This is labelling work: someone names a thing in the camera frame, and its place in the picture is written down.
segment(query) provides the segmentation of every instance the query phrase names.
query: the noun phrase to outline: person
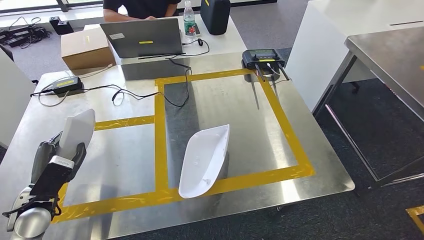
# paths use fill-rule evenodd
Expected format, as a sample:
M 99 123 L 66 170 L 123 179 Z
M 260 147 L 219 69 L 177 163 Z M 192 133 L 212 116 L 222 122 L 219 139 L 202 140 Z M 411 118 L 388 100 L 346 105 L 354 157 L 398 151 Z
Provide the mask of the person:
M 178 16 L 179 2 L 181 0 L 104 0 L 103 17 L 105 22 L 110 23 Z M 128 16 L 118 13 L 122 5 Z

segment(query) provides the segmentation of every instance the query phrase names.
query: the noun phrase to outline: white cable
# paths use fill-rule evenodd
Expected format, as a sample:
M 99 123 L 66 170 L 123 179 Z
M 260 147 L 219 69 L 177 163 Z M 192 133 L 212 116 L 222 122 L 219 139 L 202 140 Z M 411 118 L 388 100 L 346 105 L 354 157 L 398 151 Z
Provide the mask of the white cable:
M 59 79 L 55 80 L 54 82 L 50 83 L 49 85 L 45 86 L 45 87 L 44 87 L 44 88 L 43 88 L 40 92 L 43 92 L 44 90 L 46 90 L 46 89 L 50 88 L 50 87 L 51 87 L 54 83 L 57 83 L 58 81 L 61 81 L 61 80 L 64 80 L 64 79 L 71 79 L 71 78 L 74 78 L 74 77 L 79 77 L 80 79 L 89 78 L 89 77 L 92 77 L 92 76 L 94 76 L 94 75 L 97 75 L 97 74 L 99 74 L 99 73 L 101 73 L 101 72 L 104 72 L 104 71 L 106 71 L 106 70 L 110 69 L 112 66 L 113 66 L 112 64 L 109 64 L 107 67 L 105 67 L 105 68 L 103 68 L 103 69 L 101 69 L 101 70 L 98 70 L 98 71 L 92 72 L 92 73 L 90 73 L 90 74 L 83 74 L 83 75 L 80 75 L 80 76 L 71 76 L 71 75 L 69 75 L 69 74 L 68 74 L 69 76 L 59 78 Z M 57 106 L 57 105 L 59 105 L 59 104 L 63 103 L 63 102 L 65 101 L 65 99 L 67 98 L 68 94 L 69 94 L 69 91 L 67 91 L 67 92 L 65 93 L 65 95 L 64 95 L 64 96 L 63 96 L 63 98 L 62 98 L 62 100 L 60 100 L 58 103 L 55 103 L 55 104 L 53 104 L 53 105 L 48 105 L 48 104 L 45 104 L 45 103 L 42 103 L 42 102 L 41 102 L 41 99 L 40 99 L 41 93 L 40 93 L 40 94 L 38 94 L 38 102 L 39 102 L 41 105 L 45 106 L 45 107 L 55 107 L 55 106 Z
M 276 72 L 275 70 L 274 70 L 274 68 L 272 68 L 271 67 L 271 65 L 269 64 L 269 63 L 267 63 L 266 64 L 270 69 L 271 69 L 271 71 L 273 71 L 275 74 L 277 74 L 278 76 L 281 76 L 278 72 Z

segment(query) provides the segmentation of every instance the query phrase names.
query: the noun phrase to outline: stainless steel table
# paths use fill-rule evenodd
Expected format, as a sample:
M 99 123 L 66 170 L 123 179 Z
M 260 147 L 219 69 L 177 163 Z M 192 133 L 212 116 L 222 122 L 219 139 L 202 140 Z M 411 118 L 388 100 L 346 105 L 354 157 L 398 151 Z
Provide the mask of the stainless steel table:
M 349 48 L 349 53 L 332 78 L 331 86 L 313 113 L 314 116 L 317 116 L 324 108 L 329 111 L 376 181 L 368 187 L 369 189 L 423 178 L 424 173 L 410 174 L 417 166 L 423 164 L 424 156 L 387 176 L 379 177 L 330 107 L 329 101 L 343 83 L 354 62 L 360 60 L 406 106 L 424 120 L 424 27 L 353 35 L 349 36 L 344 44 Z
M 103 240 L 355 188 L 291 81 L 278 80 L 274 92 L 241 69 L 241 52 L 178 61 L 193 69 L 182 108 L 161 95 L 140 101 L 119 95 L 113 104 L 112 88 L 69 96 L 56 107 L 33 97 L 0 165 L 0 208 L 8 210 L 29 183 L 39 142 L 61 131 L 66 117 L 89 108 L 96 131 L 76 178 L 59 193 L 63 214 L 45 239 Z M 159 90 L 182 102 L 185 78 L 181 69 L 163 67 L 168 64 L 114 66 L 83 82 L 86 88 L 113 83 L 138 94 Z M 156 68 L 161 71 L 146 71 Z M 44 74 L 36 91 L 66 75 Z M 230 124 L 231 134 L 220 180 L 205 196 L 183 200 L 176 188 L 188 139 L 223 124 Z M 6 228 L 6 218 L 0 226 Z

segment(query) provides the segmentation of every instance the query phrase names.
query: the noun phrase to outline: cardboard box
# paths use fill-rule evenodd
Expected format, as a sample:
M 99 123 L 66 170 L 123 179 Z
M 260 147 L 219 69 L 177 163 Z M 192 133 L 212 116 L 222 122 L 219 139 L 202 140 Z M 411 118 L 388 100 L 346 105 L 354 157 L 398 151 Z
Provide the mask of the cardboard box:
M 108 39 L 100 27 L 62 35 L 61 56 L 70 70 L 116 65 Z

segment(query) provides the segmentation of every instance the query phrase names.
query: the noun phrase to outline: person's arm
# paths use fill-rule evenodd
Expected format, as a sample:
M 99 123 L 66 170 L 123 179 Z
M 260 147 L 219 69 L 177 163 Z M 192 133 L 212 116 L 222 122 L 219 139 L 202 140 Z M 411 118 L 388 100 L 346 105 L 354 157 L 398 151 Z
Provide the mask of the person's arm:
M 169 4 L 166 10 L 165 17 L 172 17 L 177 10 L 177 4 Z
M 139 20 L 138 18 L 125 16 L 110 9 L 103 9 L 103 18 L 106 23 Z
M 172 17 L 177 10 L 177 4 L 181 2 L 181 0 L 168 0 L 168 8 L 165 13 L 165 17 Z
M 119 14 L 118 9 L 120 8 L 120 6 L 122 6 L 121 0 L 104 0 L 103 1 L 103 18 L 106 23 L 139 20 L 138 18 L 135 18 L 135 17 Z M 149 16 L 146 19 L 152 20 L 156 18 Z

